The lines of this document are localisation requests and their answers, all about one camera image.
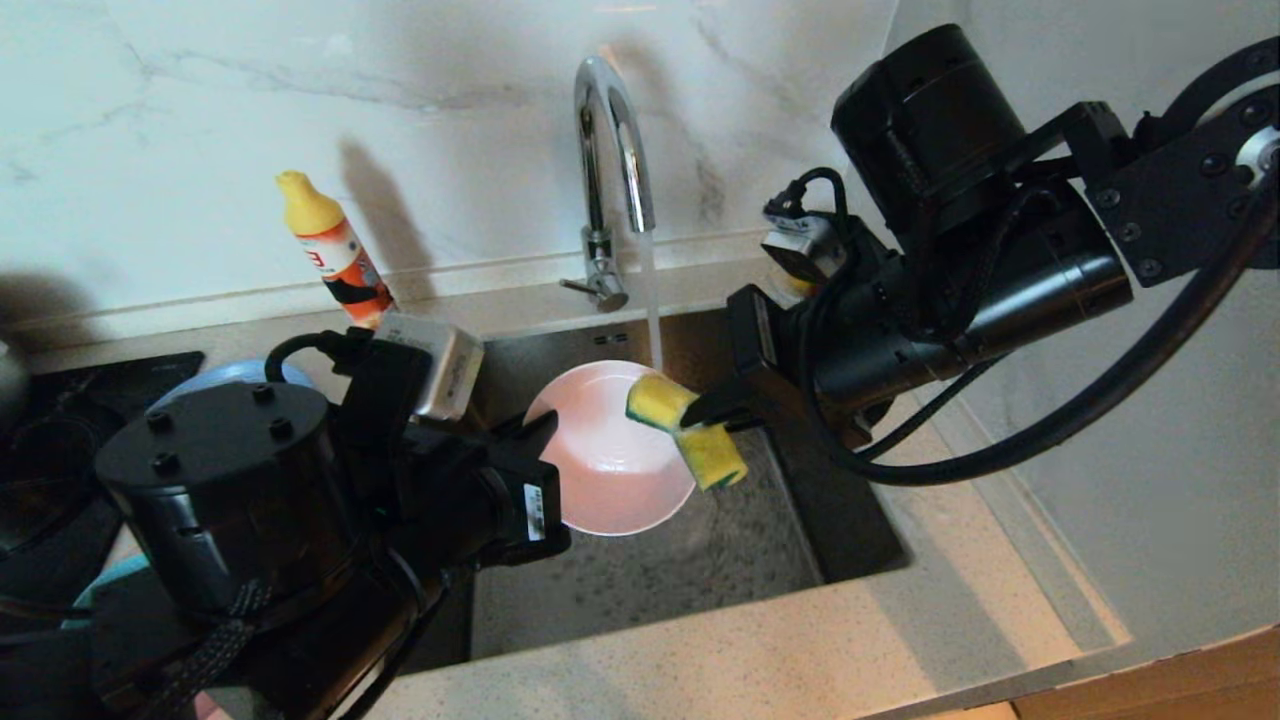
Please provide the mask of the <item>yellow green sponge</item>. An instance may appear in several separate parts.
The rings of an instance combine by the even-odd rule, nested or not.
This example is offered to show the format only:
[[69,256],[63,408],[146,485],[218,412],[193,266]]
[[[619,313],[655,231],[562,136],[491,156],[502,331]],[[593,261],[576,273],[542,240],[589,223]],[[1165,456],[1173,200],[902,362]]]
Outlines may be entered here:
[[659,373],[635,380],[626,398],[626,416],[669,436],[701,491],[744,480],[749,466],[722,424],[682,427],[698,395]]

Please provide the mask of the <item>pale pink bowl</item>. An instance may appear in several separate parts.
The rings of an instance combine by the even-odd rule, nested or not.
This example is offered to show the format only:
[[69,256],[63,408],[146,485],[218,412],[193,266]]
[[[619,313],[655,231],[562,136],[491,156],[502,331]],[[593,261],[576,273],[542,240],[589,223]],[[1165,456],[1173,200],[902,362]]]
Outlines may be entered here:
[[675,441],[626,415],[626,401],[649,366],[602,360],[572,368],[532,400],[525,421],[556,413],[540,459],[558,469],[561,516],[591,536],[621,537],[671,519],[695,480]]

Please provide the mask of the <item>orange dish soap bottle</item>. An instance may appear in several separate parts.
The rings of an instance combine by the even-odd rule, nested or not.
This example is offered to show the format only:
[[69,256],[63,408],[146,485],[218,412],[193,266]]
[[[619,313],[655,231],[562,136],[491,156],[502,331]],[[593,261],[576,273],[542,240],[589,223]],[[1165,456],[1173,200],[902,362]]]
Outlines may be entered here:
[[275,182],[284,199],[285,225],[333,299],[353,325],[375,331],[396,301],[342,205],[302,172],[282,172]]

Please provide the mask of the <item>chrome gooseneck faucet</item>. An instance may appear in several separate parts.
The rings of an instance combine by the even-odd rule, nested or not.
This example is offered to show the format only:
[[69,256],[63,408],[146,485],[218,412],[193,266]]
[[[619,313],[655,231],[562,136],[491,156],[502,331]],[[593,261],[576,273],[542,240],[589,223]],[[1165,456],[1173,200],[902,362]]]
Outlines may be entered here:
[[586,210],[586,223],[580,231],[585,278],[562,279],[559,284],[586,295],[599,313],[617,313],[630,296],[622,282],[613,232],[605,222],[602,168],[607,149],[614,150],[622,172],[631,231],[650,232],[657,218],[637,118],[625,81],[604,56],[591,55],[580,63],[573,85],[573,117]]

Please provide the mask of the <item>stainless steel sink basin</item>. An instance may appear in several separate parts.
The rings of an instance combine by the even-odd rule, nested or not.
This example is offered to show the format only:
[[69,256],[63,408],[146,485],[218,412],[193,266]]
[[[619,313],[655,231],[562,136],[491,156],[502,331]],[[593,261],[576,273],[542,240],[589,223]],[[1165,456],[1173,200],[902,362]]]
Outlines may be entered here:
[[[691,389],[730,372],[723,310],[663,316],[663,369]],[[486,341],[468,421],[492,427],[530,409],[562,372],[652,360],[644,320]],[[445,600],[401,674],[558,644],[695,612],[906,568],[913,556],[870,486],[810,448],[782,420],[735,434],[750,471],[698,489],[636,536],[573,530],[572,547],[521,568],[481,571]]]

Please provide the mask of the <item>blue grey plate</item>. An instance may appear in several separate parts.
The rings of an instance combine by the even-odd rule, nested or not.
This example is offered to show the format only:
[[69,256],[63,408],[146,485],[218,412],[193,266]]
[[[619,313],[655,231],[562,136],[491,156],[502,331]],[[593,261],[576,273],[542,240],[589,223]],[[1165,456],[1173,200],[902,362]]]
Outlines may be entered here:
[[[143,415],[157,413],[163,410],[168,404],[186,395],[192,395],[211,387],[227,386],[227,384],[247,384],[247,386],[262,386],[268,383],[268,377],[264,370],[265,357],[253,357],[248,360],[241,360],[236,363],[228,363],[201,372],[200,374],[180,382],[175,388],[169,389],[161,398],[151,404]],[[298,369],[297,366],[284,363],[282,365],[282,374],[285,383],[293,386],[301,386],[310,389],[316,389],[314,380],[307,375],[306,372]]]

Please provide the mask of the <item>teal bowl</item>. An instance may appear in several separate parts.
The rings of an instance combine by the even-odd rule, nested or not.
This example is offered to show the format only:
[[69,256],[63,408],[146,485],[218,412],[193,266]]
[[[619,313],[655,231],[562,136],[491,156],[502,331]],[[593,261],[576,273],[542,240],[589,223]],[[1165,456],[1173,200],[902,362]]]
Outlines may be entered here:
[[137,574],[140,571],[143,571],[146,569],[150,569],[150,568],[151,568],[151,562],[142,553],[131,556],[128,559],[123,559],[119,562],[114,562],[109,568],[104,569],[79,593],[79,596],[73,602],[73,607],[74,609],[82,609],[82,610],[93,611],[96,609],[95,594],[100,589],[109,587],[111,583],[115,583],[115,582],[120,580],[122,578],[133,577],[134,574]]

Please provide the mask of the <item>black induction cooktop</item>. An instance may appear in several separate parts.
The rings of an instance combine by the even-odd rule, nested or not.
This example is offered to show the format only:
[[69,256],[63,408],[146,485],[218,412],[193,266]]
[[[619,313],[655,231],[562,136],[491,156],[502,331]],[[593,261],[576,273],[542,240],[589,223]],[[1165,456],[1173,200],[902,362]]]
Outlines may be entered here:
[[204,361],[188,351],[33,379],[26,413],[0,434],[0,596],[69,606],[99,575],[122,515],[95,456]]

